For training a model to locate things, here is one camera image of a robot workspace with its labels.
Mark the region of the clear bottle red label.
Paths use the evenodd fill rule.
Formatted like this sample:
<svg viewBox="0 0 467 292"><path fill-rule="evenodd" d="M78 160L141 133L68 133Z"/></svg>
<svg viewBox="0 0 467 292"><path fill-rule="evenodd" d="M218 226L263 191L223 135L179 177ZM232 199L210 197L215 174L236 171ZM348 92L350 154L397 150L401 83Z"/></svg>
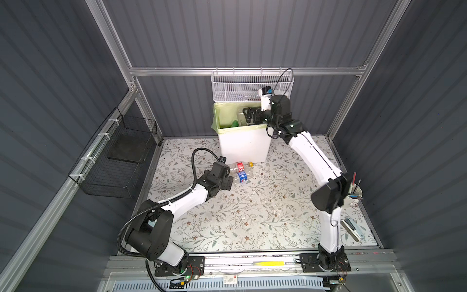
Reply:
<svg viewBox="0 0 467 292"><path fill-rule="evenodd" d="M236 162L229 165L231 168L231 172L239 173L239 172L248 172L252 170L254 164L252 162Z"/></svg>

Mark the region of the clear bottle watermelon label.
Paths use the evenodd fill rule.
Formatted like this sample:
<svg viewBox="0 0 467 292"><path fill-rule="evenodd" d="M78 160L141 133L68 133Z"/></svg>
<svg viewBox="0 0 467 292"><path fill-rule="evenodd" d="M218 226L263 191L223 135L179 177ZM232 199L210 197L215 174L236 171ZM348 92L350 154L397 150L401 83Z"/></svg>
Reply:
<svg viewBox="0 0 467 292"><path fill-rule="evenodd" d="M240 127L245 127L245 126L248 126L248 123L246 121L246 117L243 113L242 110L240 110L238 113L237 113L237 121L238 121L238 125Z"/></svg>

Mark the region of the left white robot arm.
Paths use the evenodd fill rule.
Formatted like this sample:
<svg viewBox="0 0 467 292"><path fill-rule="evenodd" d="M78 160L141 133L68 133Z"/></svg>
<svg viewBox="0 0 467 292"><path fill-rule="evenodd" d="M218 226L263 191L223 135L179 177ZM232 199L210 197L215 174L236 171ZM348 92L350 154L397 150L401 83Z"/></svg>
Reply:
<svg viewBox="0 0 467 292"><path fill-rule="evenodd" d="M117 248L122 254L143 257L149 262L161 262L181 274L188 265L188 252L170 242L173 223L215 197L219 191L229 191L233 177L230 167L215 162L192 187L165 201L145 201L137 213L124 224L117 236Z"/></svg>

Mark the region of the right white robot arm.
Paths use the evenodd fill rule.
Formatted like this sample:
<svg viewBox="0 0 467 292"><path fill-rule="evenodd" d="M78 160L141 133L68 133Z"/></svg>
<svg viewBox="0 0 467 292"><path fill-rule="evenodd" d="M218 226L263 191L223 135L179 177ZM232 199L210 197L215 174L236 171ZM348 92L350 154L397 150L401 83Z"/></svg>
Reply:
<svg viewBox="0 0 467 292"><path fill-rule="evenodd" d="M248 124L265 124L269 137L283 139L309 167L319 186L311 194L313 205L321 212L319 251L326 255L341 252L341 213L351 175L336 167L313 141L303 123L293 118L291 101L286 95L267 94L262 97L261 106L244 108L242 113Z"/></svg>

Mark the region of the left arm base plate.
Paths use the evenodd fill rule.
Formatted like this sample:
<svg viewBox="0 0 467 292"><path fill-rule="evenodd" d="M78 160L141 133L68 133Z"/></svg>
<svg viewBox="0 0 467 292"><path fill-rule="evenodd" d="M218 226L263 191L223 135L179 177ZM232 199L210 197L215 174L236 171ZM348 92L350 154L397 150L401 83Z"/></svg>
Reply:
<svg viewBox="0 0 467 292"><path fill-rule="evenodd" d="M166 262L154 264L156 277L172 276L202 276L204 274L206 258L204 256L187 255L179 264L173 266Z"/></svg>

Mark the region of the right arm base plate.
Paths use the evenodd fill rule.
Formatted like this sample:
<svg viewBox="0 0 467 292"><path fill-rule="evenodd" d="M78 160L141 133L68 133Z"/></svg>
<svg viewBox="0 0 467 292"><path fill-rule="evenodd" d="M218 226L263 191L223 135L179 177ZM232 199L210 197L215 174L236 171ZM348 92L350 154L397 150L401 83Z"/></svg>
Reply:
<svg viewBox="0 0 467 292"><path fill-rule="evenodd" d="M350 261L347 255L341 251L331 254L324 251L319 253L302 253L299 254L296 263L302 267L304 273L347 273L351 271Z"/></svg>

